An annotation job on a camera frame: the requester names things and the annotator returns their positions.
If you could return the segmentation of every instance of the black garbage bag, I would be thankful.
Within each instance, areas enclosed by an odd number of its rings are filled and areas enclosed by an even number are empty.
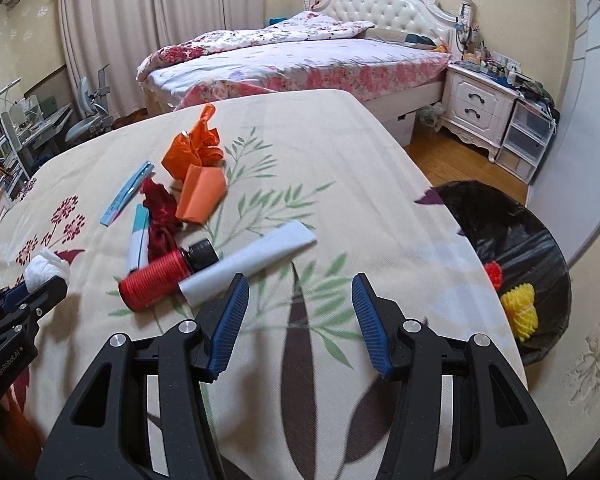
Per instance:
[[[549,230],[524,206],[481,182],[449,182],[436,188],[482,263],[502,268],[501,296],[522,283],[536,290],[538,330],[516,340],[523,365],[547,355],[569,325],[571,280]]]

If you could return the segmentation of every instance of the yellow toy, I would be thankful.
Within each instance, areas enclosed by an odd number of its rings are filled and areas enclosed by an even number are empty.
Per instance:
[[[536,292],[531,283],[523,283],[500,297],[513,337],[521,343],[538,329],[538,313],[534,307]]]

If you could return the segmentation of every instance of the white tufted headboard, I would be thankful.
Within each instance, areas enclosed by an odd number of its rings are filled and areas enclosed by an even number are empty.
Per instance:
[[[459,57],[455,41],[456,17],[445,12],[437,0],[304,0],[305,8],[326,14],[342,22],[366,20],[376,27],[400,30],[431,38],[436,44]],[[468,6],[471,23],[471,0],[462,0]]]

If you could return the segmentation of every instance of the floral bedding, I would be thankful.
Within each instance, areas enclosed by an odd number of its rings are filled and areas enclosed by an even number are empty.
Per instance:
[[[450,58],[362,39],[267,44],[155,70],[142,85],[178,109],[319,88],[344,90],[365,102],[435,80]]]
[[[183,230],[179,243],[208,237],[222,258],[291,219],[317,237],[311,248],[250,279],[250,304],[228,369],[202,385],[228,480],[376,476],[397,390],[379,379],[362,341],[350,294],[357,272],[367,273],[379,296],[441,335],[488,334],[524,380],[506,316],[475,251],[368,110],[334,90],[216,106],[210,126],[221,137],[228,192],[209,222]],[[198,311],[180,296],[143,314],[126,308],[118,281],[142,198],[134,197],[110,227],[99,219],[146,160],[156,165],[154,180],[177,194],[159,161],[201,110],[132,124],[53,158],[0,222],[0,288],[17,283],[41,247],[71,263],[67,298],[42,318],[40,354],[15,385],[42,438],[111,334],[157,336]],[[443,381],[438,466],[448,461],[451,392]],[[152,399],[155,436],[160,421]],[[166,474],[162,446],[155,440],[152,446],[154,469]]]
[[[173,66],[202,56],[229,52],[238,48],[288,41],[317,41],[353,38],[371,22],[339,22],[316,12],[301,12],[284,22],[257,30],[216,30],[179,45],[165,46],[148,56],[138,67],[138,81],[157,68]]]

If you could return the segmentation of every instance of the pillow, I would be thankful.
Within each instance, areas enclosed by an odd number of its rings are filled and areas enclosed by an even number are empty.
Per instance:
[[[418,36],[417,34],[407,34],[406,32],[390,28],[370,28],[357,37],[366,40],[382,41],[383,43],[396,43],[419,50],[435,50],[437,48],[436,43],[431,38]]]
[[[391,30],[390,28],[368,28],[364,32],[358,35],[359,38],[365,38],[366,40],[378,40],[384,41],[385,43],[400,43],[403,44],[407,38],[406,32],[400,32],[399,30]]]
[[[275,28],[276,30],[302,30],[315,25],[336,25],[339,22],[326,14],[319,14],[310,10],[304,10],[295,16],[284,20],[283,22],[269,25],[267,28]]]

